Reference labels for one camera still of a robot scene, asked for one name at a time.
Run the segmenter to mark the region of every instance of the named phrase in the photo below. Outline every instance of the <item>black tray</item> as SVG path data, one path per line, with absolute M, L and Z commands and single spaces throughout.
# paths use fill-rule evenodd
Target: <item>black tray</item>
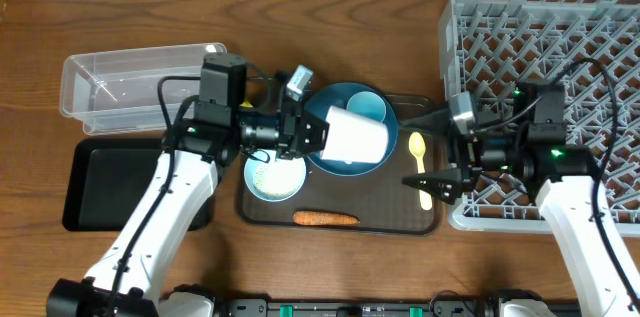
M 432 101 L 422 96 L 390 95 L 389 100 L 398 120 L 417 117 L 433 109 Z M 309 174 L 304 186 L 290 199 L 265 202 L 249 191 L 240 180 L 236 198 L 238 214 L 247 222 L 269 226 L 301 227 L 293 223 L 296 211 L 324 211 L 352 215 L 360 219 L 356 226 L 318 226 L 304 228 L 336 229 L 373 233 L 426 235 L 437 228 L 441 208 L 437 200 L 433 208 L 420 207 L 418 191 L 401 183 L 402 177 L 417 173 L 415 158 L 409 152 L 410 132 L 400 131 L 393 154 L 384 165 L 356 177 L 339 177 L 307 162 Z M 438 151 L 427 135 L 425 170 L 433 169 Z
M 68 231 L 120 231 L 149 186 L 158 139 L 86 139 L 76 146 L 62 225 Z M 209 201 L 189 230 L 210 221 Z

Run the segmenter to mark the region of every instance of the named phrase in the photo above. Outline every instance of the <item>wooden table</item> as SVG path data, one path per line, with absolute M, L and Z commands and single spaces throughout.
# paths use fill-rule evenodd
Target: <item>wooden table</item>
M 60 223 L 73 150 L 86 137 L 58 112 L 66 57 L 219 41 L 268 71 L 301 63 L 322 84 L 442 100 L 437 21 L 447 1 L 9 0 L 0 24 L 0 315 L 43 315 L 58 278 L 80 280 L 116 236 Z M 408 301 L 514 287 L 575 298 L 551 236 L 459 232 L 447 222 L 427 238 L 249 225 L 234 211 L 240 168 L 216 191 L 213 222 L 184 240 L 167 289 Z M 640 241 L 627 243 L 640 261 Z

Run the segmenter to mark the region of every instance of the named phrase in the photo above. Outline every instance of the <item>dish rack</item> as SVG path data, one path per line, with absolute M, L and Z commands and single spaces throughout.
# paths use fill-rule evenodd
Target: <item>dish rack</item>
M 618 231 L 640 236 L 640 0 L 449 0 L 440 22 L 440 71 L 447 98 L 470 91 L 482 110 L 512 113 L 518 80 L 544 80 L 592 57 L 617 81 L 619 139 L 606 173 Z M 611 98 L 589 64 L 565 77 L 567 143 L 602 158 L 611 133 Z M 480 177 L 449 209 L 461 230 L 550 233 L 526 195 Z

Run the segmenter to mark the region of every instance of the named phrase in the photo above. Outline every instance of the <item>plastic spoon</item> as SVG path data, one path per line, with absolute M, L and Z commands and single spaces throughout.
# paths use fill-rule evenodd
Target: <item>plastic spoon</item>
M 424 144 L 424 138 L 418 132 L 413 132 L 409 137 L 409 151 L 413 157 L 416 158 L 418 164 L 418 173 L 424 173 L 424 154 L 427 151 L 427 146 Z M 423 210 L 428 211 L 433 207 L 433 201 L 431 201 L 431 195 L 427 192 L 420 190 L 420 206 Z

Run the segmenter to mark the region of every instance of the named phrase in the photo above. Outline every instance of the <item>white mug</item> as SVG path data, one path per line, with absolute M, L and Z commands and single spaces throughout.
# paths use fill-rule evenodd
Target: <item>white mug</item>
M 329 134 L 323 160 L 380 163 L 389 144 L 389 131 L 383 123 L 336 106 L 329 107 L 326 118 Z

